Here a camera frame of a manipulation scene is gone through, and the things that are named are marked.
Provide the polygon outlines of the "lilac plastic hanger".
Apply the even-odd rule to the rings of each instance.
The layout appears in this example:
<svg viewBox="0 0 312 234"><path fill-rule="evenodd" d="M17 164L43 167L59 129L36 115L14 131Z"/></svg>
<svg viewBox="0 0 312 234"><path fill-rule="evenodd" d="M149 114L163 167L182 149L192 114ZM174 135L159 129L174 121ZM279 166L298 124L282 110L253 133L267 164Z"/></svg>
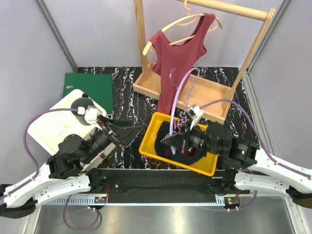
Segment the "lilac plastic hanger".
<svg viewBox="0 0 312 234"><path fill-rule="evenodd" d="M170 117L170 126L169 126L169 136L173 135L173 128L174 128L174 114L175 114L175 109L176 109L176 105L177 105L177 101L180 95L180 92L182 90L182 86L186 81L186 78L188 77L188 75L191 74L191 72L195 70L197 71L197 74L200 73L200 69L197 67L191 68L183 77L182 81L180 82L179 86L177 87L177 91L174 97L174 101L172 104L172 109L171 109L171 117Z"/></svg>

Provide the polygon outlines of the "navy tank top maroon trim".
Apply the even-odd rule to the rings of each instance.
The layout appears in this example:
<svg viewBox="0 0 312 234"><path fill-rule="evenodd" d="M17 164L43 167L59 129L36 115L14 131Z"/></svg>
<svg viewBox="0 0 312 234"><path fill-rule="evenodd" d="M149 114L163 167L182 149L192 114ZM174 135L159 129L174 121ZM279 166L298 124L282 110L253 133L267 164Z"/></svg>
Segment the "navy tank top maroon trim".
<svg viewBox="0 0 312 234"><path fill-rule="evenodd" d="M162 142L162 139L169 133L169 125L170 125L169 122L164 121L162 122L158 130L155 140L155 151L157 156L185 165L191 165L207 155L206 152L200 151L195 148L191 148L185 154L182 154L180 151L176 150L176 153L173 155L170 146Z"/></svg>

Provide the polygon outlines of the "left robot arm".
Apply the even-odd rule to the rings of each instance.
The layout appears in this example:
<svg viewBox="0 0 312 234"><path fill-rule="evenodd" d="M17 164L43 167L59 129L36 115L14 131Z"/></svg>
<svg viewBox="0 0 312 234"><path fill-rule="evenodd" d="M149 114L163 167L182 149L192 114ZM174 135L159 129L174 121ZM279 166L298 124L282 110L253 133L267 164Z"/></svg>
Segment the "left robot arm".
<svg viewBox="0 0 312 234"><path fill-rule="evenodd" d="M59 143L58 151L49 157L37 172L14 184L2 184L4 197L0 215L6 218L22 218L36 208L60 197L77 193L102 193L108 183L99 168L84 169L109 145L128 147L143 131L128 120L110 120L99 115L89 120L95 128L88 140L70 134Z"/></svg>

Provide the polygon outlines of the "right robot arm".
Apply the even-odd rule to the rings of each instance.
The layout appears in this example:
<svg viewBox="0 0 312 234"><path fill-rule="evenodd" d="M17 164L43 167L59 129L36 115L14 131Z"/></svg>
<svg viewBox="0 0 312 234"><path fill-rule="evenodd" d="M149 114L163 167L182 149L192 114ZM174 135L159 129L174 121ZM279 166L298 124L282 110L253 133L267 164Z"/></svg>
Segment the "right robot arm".
<svg viewBox="0 0 312 234"><path fill-rule="evenodd" d="M312 207L311 169L273 156L263 146L235 138L230 129L219 123L204 131L187 123L163 142L181 153L196 149L219 156L224 170L232 174L221 181L226 193L237 189L266 191L289 197L301 207Z"/></svg>

